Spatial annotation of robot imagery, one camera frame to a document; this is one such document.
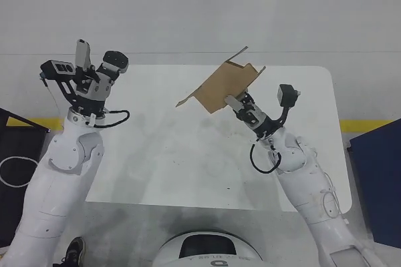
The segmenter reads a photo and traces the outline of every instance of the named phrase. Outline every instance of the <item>black cable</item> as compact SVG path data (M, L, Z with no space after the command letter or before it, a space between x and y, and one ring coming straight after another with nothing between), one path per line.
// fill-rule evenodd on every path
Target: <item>black cable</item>
M260 172L260 173L262 173L262 174L270 174L271 172L273 172L274 170L276 170L278 167L279 167L279 164L281 164L281 159L282 159L282 156L281 156L281 153L279 153L278 152L278 161L276 162L276 164L273 166L273 168L271 168L270 170L268 170L268 171L263 171L263 170L260 170L255 164L254 164L254 160L253 160L253 151L254 151L254 147L255 147L255 143L253 143L253 146L251 146L251 150L250 150L250 152L249 152L249 159L251 160L251 164L253 164L253 167L254 167L254 169L256 169L258 172Z
M126 113L126 117L124 119L121 119L120 121L117 121L115 123L112 124L107 124L107 125L94 125L94 128L99 128L99 129L105 129L105 128L111 128L114 126L117 126L121 123L124 123L125 121L127 121L129 119L130 113L128 110L112 110L109 111L109 113L111 114L116 114L116 113Z

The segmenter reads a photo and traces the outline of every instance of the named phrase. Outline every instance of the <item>white cable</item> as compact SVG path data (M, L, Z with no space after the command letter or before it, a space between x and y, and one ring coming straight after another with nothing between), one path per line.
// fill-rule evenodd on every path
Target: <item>white cable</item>
M17 159L20 159L20 160L29 160L29 161L31 161L31 162L34 162L35 165L37 165L37 166L39 165L39 163L38 163L37 161L35 161L35 160L31 159L31 158L20 157L20 156L11 156L11 157L5 158L4 160L2 160L2 161L0 162L0 168L1 168L1 166L3 165L3 163L5 163L7 160L10 160L10 159L13 159L13 158L17 158ZM29 181L28 181L26 184L23 184L23 185L20 185L20 186L14 186L13 184L9 184L9 183L6 182L5 180L3 180L3 178L1 177L1 174L0 174L0 181L1 181L2 183L4 183L6 186L9 186L9 187L11 187L11 188L22 188L22 187L24 187L24 186L28 186L28 184L29 184Z
M325 213L327 214L328 217L330 217L331 219L335 219L340 214L342 214L342 210L340 209L340 203L339 203L339 199L338 199L337 194L336 194L336 188L334 187L333 180L331 180L330 176L326 172L324 172L324 174L328 178L328 181L329 181L330 186L331 186L331 191L330 190L326 190L326 191L321 190L321 192L323 193L323 195L322 195L322 207L325 210ZM327 196L327 194L331 194L333 196L334 200L336 201L336 206L337 206L337 209L338 209L338 213L337 213L336 216L331 216L328 213L327 208L325 207L325 197Z

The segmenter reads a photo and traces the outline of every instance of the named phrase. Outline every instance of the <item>navy blue panel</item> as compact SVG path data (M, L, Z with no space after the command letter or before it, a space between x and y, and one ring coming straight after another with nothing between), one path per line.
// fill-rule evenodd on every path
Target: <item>navy blue panel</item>
M401 119L350 143L374 241L401 248Z

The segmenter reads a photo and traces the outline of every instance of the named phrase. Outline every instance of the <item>wire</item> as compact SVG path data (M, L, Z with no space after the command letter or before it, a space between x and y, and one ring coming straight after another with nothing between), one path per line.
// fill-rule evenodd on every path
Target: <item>wire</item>
M281 164L281 160L282 160L282 156L281 153L277 153L278 155L278 161L276 162L276 164L273 166L273 168L271 168L268 171L263 171L260 170L254 163L253 160L253 151L254 151L254 147L255 147L255 143L253 143L253 146L251 146L251 150L249 151L249 160L251 161L251 164L253 164L254 169L256 169L258 172L262 173L262 174L270 174L271 172L273 172L274 170L276 170L279 167L279 164Z
M340 209L340 203L339 203L339 199L336 194L336 188L334 187L333 181L331 180L330 176L326 172L324 172L324 174L328 178L329 184L331 185L331 190L325 191L324 194L322 195L322 208L325 210L328 217L330 217L331 219L335 219L340 214L342 214L342 210ZM336 216L330 216L330 214L327 211L327 208L325 207L325 197L327 196L327 194L331 194L333 196L334 200L336 201L336 206L338 209L338 213Z
M38 163L37 161L35 161L35 160L31 159L31 158L20 157L20 156L11 156L11 157L5 158L4 160L2 160L2 161L0 162L0 168L1 168L1 166L3 165L3 163L5 163L7 160L10 160L10 159L13 159L13 158L17 158L17 159L20 159L20 160L29 160L29 161L31 161L31 162L34 162L35 165L37 165L37 166L39 165L39 163ZM29 184L29 181L28 181L26 184L22 184L22 185L20 185L20 186L14 186L13 184L9 184L9 183L6 182L5 180L3 180L3 178L1 177L1 174L0 174L0 181L1 181L2 183L4 183L6 186L9 186L10 188L23 188L24 186L28 186L28 184Z
M112 123L112 124L94 125L94 128L99 128L99 129L111 128L111 127L117 126L117 125L119 125L121 123L124 123L130 117L130 113L129 113L128 110L112 110L112 111L109 111L109 113L111 113L111 114L113 114L113 113L126 113L126 117L124 119L121 119L120 121L117 121L117 122Z
M56 98L53 96L51 90L49 89L49 86L46 86L46 89L48 90L49 94L50 94L50 95L52 96L52 98L53 98L53 101L55 102L55 106L56 106L56 109L58 110L58 117L59 117L59 116L61 115L61 112L60 112L60 110L59 110L59 107L58 107L58 103L57 103L57 101L56 101Z

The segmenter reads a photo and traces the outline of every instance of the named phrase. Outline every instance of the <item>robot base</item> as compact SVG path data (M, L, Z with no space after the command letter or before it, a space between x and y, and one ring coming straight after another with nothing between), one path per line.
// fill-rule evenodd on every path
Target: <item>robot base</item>
M232 234L213 230L186 232L171 238L160 248L152 266L168 265L179 259L211 254L262 261L257 251L246 241Z

